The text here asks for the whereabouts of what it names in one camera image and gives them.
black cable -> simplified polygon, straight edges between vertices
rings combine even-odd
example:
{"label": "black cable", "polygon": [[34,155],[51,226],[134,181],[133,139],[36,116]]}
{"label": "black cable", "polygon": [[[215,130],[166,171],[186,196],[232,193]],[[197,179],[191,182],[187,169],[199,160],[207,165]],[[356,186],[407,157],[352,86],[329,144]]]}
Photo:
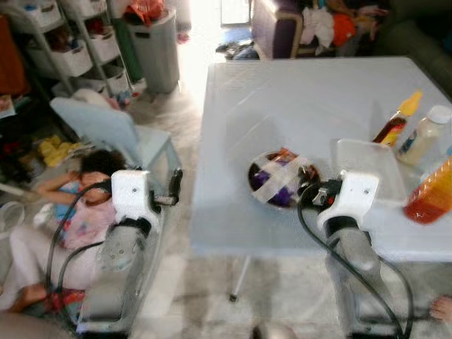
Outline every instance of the black cable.
{"label": "black cable", "polygon": [[64,224],[69,218],[69,215],[71,214],[73,208],[76,206],[77,202],[81,199],[81,197],[88,192],[91,189],[104,189],[105,191],[112,191],[112,182],[110,179],[104,180],[103,182],[98,182],[96,184],[93,184],[84,190],[78,192],[76,194],[76,198],[72,201],[71,205],[68,207],[66,213],[64,214],[63,219],[61,219],[61,222],[58,225],[58,228],[56,229],[54,236],[52,237],[52,242],[50,244],[49,249],[49,256],[47,257],[47,267],[46,267],[46,273],[45,273],[45,281],[44,286],[46,289],[47,295],[52,293],[52,261],[54,258],[54,250],[55,246],[57,245],[59,234],[61,233],[61,230],[64,227]]}
{"label": "black cable", "polygon": [[407,317],[407,326],[405,327],[405,338],[408,339],[411,336],[412,326],[414,323],[415,318],[415,305],[413,302],[413,293],[411,286],[407,280],[407,278],[400,272],[398,268],[396,268],[392,263],[389,263],[384,258],[381,258],[379,256],[379,259],[382,263],[384,263],[386,266],[388,266],[391,270],[395,272],[395,274],[399,277],[399,279],[402,281],[405,291],[407,294],[407,300],[408,300],[408,317]]}
{"label": "black cable", "polygon": [[61,270],[59,271],[59,277],[58,277],[58,285],[56,287],[56,293],[58,294],[59,301],[62,305],[61,312],[63,314],[63,318],[66,322],[66,324],[69,326],[70,329],[75,330],[77,328],[77,325],[72,321],[71,316],[69,316],[69,313],[66,309],[66,305],[64,304],[63,299],[63,281],[64,281],[64,273],[66,272],[66,268],[69,264],[69,261],[71,261],[75,256],[79,255],[81,252],[86,251],[87,249],[90,249],[91,247],[96,247],[104,242],[95,242],[94,244],[86,245],[83,247],[80,247],[76,249],[74,252],[69,254],[69,256],[66,258],[66,261],[64,261],[63,266],[61,267]]}
{"label": "black cable", "polygon": [[[304,200],[307,197],[307,192],[309,192],[310,190],[313,189],[319,189],[320,184],[319,183],[315,183],[312,184],[311,186],[307,187],[302,195],[300,196],[300,200],[297,206],[297,210],[298,210],[298,218],[299,221],[301,222],[304,230],[308,233],[308,235],[315,240],[321,247],[323,247],[328,253],[330,253],[330,255],[336,260],[338,261],[342,266],[344,266],[351,274],[353,274],[356,279],[358,279],[363,286],[365,286],[368,291],[370,291],[375,298],[380,302],[381,306],[383,306],[383,308],[385,309],[386,313],[389,315],[389,317],[391,318],[391,321],[394,323],[394,325],[396,326],[397,329],[397,336],[400,339],[408,339],[409,335],[411,334],[411,328],[412,328],[412,316],[410,317],[410,315],[408,316],[408,322],[407,322],[407,328],[405,333],[402,330],[402,326],[399,322],[399,320],[397,319],[397,316],[394,314],[393,310],[389,307],[389,305],[386,303],[386,301],[384,300],[384,298],[378,293],[377,290],[375,290],[374,286],[372,286],[372,284],[361,275],[361,273],[359,273],[353,266],[351,266],[342,256],[340,256],[336,251],[334,251],[331,247],[329,247],[329,245],[327,245],[322,239],[320,239],[319,237],[317,237],[316,234],[314,234],[311,229],[309,228],[308,224],[306,223],[306,220],[304,219],[303,216],[303,210],[305,208],[304,206]],[[394,268],[392,265],[388,265],[390,268],[392,268],[395,272],[397,272],[398,274],[402,275],[401,272],[399,270],[397,270],[396,268]],[[405,277],[403,278],[403,282],[404,284],[406,283],[406,286],[408,286],[407,289],[407,294],[409,295],[409,299],[412,300],[412,291],[409,288],[408,282],[406,281]]]}

sauce bottle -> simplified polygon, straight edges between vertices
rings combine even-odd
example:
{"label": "sauce bottle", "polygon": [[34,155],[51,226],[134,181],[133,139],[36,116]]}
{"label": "sauce bottle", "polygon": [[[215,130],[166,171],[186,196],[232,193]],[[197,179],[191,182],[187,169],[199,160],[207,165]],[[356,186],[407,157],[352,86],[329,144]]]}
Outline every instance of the sauce bottle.
{"label": "sauce bottle", "polygon": [[452,209],[452,157],[427,177],[403,209],[407,217],[429,224]]}
{"label": "sauce bottle", "polygon": [[424,154],[441,136],[441,132],[451,120],[452,109],[433,106],[427,117],[419,121],[417,128],[397,152],[397,158],[408,165],[417,165]]}
{"label": "sauce bottle", "polygon": [[417,90],[411,97],[402,102],[394,116],[383,127],[380,133],[374,138],[372,142],[382,143],[390,147],[397,142],[398,136],[405,128],[408,118],[411,117],[419,107],[419,102],[422,97],[422,92]]}

bare foot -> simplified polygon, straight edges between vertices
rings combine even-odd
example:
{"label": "bare foot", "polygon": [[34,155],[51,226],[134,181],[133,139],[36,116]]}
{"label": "bare foot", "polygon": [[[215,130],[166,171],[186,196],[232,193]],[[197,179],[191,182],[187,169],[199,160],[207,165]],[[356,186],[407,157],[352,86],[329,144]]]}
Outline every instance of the bare foot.
{"label": "bare foot", "polygon": [[436,319],[452,322],[452,298],[442,296],[436,299],[430,307],[430,314]]}
{"label": "bare foot", "polygon": [[8,310],[11,313],[19,313],[30,305],[33,305],[46,297],[46,290],[43,284],[34,284],[22,289],[22,295]]}

white bottle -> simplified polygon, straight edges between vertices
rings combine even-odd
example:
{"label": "white bottle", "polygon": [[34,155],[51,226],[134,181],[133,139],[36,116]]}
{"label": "white bottle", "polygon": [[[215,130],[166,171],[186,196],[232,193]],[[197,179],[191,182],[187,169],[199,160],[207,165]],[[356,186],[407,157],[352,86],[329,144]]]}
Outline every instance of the white bottle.
{"label": "white bottle", "polygon": [[415,131],[400,147],[397,158],[406,164],[417,165],[438,140],[451,117],[452,109],[440,105],[433,106],[427,117],[419,121]]}

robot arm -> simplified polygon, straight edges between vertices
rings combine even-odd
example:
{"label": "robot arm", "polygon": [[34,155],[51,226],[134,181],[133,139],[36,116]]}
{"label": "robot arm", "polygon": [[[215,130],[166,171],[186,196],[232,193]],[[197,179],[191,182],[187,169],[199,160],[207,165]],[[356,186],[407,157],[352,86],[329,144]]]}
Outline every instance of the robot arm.
{"label": "robot arm", "polygon": [[[352,338],[404,338],[400,323],[388,306],[392,298],[381,278],[380,258],[367,233],[359,229],[378,183],[378,178],[368,174],[344,172],[339,180],[317,184],[314,194],[302,196],[302,204],[322,210],[317,225],[326,235],[326,242],[309,230],[302,216],[300,221],[330,253],[327,267],[333,277],[345,332]],[[401,278],[410,296],[408,283]]]}
{"label": "robot arm", "polygon": [[181,180],[182,170],[176,169],[168,195],[155,196],[147,172],[112,175],[117,224],[97,253],[95,282],[86,291],[77,332],[89,338],[93,333],[127,338],[157,269],[164,215],[160,206],[177,203]]}

